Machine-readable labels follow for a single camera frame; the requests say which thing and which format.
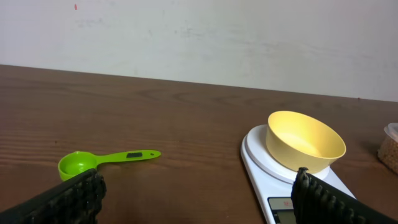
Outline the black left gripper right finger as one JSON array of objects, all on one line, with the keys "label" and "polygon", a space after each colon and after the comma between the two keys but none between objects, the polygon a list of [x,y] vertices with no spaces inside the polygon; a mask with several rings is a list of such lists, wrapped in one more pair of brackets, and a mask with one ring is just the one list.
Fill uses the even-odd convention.
[{"label": "black left gripper right finger", "polygon": [[301,167],[291,199],[297,224],[397,224]]}]

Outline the green plastic measuring scoop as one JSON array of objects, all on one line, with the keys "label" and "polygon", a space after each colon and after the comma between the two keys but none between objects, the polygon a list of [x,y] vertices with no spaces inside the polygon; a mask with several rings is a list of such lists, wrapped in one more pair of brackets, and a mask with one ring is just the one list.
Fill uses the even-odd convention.
[{"label": "green plastic measuring scoop", "polygon": [[60,159],[58,162],[58,172],[60,178],[66,181],[89,169],[97,169],[101,164],[144,161],[160,156],[161,152],[156,150],[126,151],[102,156],[90,152],[76,151]]}]

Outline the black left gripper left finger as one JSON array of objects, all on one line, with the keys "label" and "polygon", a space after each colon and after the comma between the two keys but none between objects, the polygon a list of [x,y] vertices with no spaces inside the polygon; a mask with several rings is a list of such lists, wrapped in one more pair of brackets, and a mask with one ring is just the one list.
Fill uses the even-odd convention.
[{"label": "black left gripper left finger", "polygon": [[103,176],[89,169],[1,212],[1,223],[95,224],[105,195]]}]

